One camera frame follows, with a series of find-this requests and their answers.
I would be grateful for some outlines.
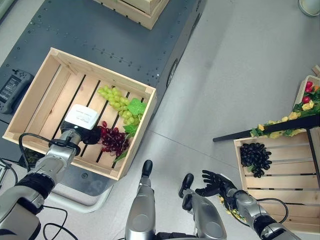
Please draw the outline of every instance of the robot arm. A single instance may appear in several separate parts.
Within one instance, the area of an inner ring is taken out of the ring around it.
[[[72,108],[61,125],[61,137],[54,140],[60,144],[51,145],[35,168],[0,196],[0,239],[35,239],[41,229],[36,214],[43,209],[45,199],[62,180],[73,158],[80,153],[79,142],[95,144],[99,141],[100,130],[93,128],[98,114],[87,107],[80,108],[86,114],[85,122],[90,115],[93,124],[81,124],[79,106]]]
[[[232,211],[237,209],[245,217],[247,224],[262,240],[301,240],[281,223],[274,220],[257,200],[243,190],[238,190],[234,184],[221,174],[204,170],[202,175],[207,187],[196,189],[203,197],[220,194],[224,206]]]

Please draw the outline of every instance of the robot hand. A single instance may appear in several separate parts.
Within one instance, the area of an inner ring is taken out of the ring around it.
[[[205,188],[197,188],[195,192],[203,197],[211,197],[216,194],[226,195],[229,190],[237,189],[228,178],[222,174],[217,174],[212,171],[202,170],[203,182],[207,183]]]

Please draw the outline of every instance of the wooden box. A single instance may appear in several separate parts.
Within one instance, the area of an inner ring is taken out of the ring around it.
[[[152,29],[169,0],[95,0],[117,13]]]
[[[147,104],[137,132],[130,138],[128,153],[114,165],[115,156],[102,153],[101,144],[81,142],[81,152],[71,164],[108,178],[121,179],[129,170],[153,114],[156,89],[63,51],[51,48],[3,138],[18,143],[24,132],[48,139],[59,138],[60,124],[74,104],[88,106],[100,113],[100,125],[101,121],[106,121],[109,127],[118,127],[124,132],[124,119],[97,93],[97,89],[105,85],[115,86],[123,96],[138,98]],[[45,154],[49,149],[47,142],[35,137],[26,136],[23,140],[25,147],[37,152]]]
[[[243,144],[265,144],[272,164],[261,178],[253,177],[241,165]],[[234,140],[242,188],[256,199],[277,198],[285,202],[289,216],[283,223],[291,231],[320,233],[320,189],[315,163],[306,132],[276,139],[249,137]],[[280,221],[284,207],[276,201],[260,202],[261,206]]]

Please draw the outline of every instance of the metal panel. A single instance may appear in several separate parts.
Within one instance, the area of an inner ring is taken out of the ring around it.
[[[201,0],[171,0],[150,31],[93,0],[45,0],[1,66],[0,88],[12,69],[35,75],[50,47],[54,47],[156,87],[157,109],[166,91],[170,68],[175,59],[181,58],[204,5]],[[9,123],[12,116],[0,114],[0,120]],[[4,131],[6,127],[4,124],[0,129]],[[2,146],[7,155],[8,148]],[[97,191],[90,192],[81,183],[84,173],[88,180],[101,182]],[[96,196],[110,185],[109,181],[72,166],[63,184]]]

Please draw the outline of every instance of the artificial grapes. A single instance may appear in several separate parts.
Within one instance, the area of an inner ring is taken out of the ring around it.
[[[121,92],[116,88],[109,88],[108,86],[100,87],[97,91],[102,97],[109,101],[118,112],[126,111],[130,101],[128,98],[123,97]]]
[[[124,124],[138,125],[140,123],[139,115],[133,116],[133,114],[128,110],[127,106],[130,104],[129,99],[122,96],[121,92],[116,87],[100,87],[97,92],[109,101],[110,106],[119,112],[119,116],[124,118]]]

